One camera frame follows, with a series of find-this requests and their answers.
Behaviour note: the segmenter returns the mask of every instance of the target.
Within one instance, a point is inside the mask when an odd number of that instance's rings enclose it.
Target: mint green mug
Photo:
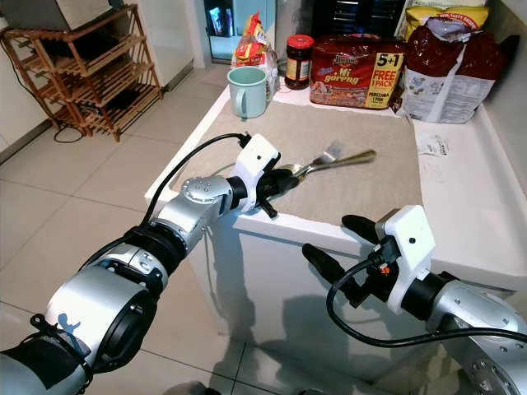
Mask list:
[[[234,68],[227,74],[232,112],[242,118],[256,118],[267,106],[267,77],[254,66]]]

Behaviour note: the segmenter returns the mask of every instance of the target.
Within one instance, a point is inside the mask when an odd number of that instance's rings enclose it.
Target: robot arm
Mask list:
[[[189,179],[147,225],[92,257],[56,291],[46,314],[31,319],[38,332],[0,353],[0,393],[83,393],[94,374],[126,365],[139,351],[169,276],[206,227],[298,184],[291,172],[272,170],[279,156],[255,135],[231,177]]]
[[[456,330],[479,328],[474,335],[486,329],[489,333],[493,329],[509,331],[511,337],[444,336],[443,344],[480,393],[527,393],[527,337],[522,336],[527,335],[527,324],[504,300],[467,286],[449,273],[431,272],[435,242],[422,207],[392,211],[377,224],[363,217],[345,216],[343,224],[377,245],[369,256],[371,264],[364,265],[366,282],[359,286],[352,276],[345,279],[337,261],[306,244],[302,250],[305,257],[333,284],[332,290],[342,283],[340,290],[355,308],[374,295],[396,314],[408,311],[426,322],[432,336],[428,340]],[[335,323],[373,346],[409,346],[423,343],[426,338],[383,341],[364,336],[336,317],[332,303],[329,298],[329,314]],[[420,342],[411,343],[418,338]]]

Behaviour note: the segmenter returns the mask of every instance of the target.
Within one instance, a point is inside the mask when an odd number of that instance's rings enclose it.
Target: beige placemat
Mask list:
[[[309,174],[299,187],[272,201],[278,212],[340,225],[345,214],[376,221],[394,208],[422,204],[413,126],[405,118],[271,102],[264,115],[242,121],[228,102],[202,142],[244,131],[262,134],[282,153],[277,166],[310,163],[335,139],[345,144],[342,157],[377,151],[370,164]],[[187,164],[172,188],[179,190],[191,177],[229,175],[239,153],[235,139],[208,147]]]

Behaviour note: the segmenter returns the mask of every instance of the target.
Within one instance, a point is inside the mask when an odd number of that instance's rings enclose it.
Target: jar lid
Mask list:
[[[292,35],[287,39],[287,45],[297,49],[311,48],[314,42],[308,35]]]

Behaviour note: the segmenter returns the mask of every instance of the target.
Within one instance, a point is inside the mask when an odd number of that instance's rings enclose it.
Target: wooden shoe rack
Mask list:
[[[6,29],[2,45],[56,128],[108,133],[118,142],[162,99],[135,4],[71,32]]]

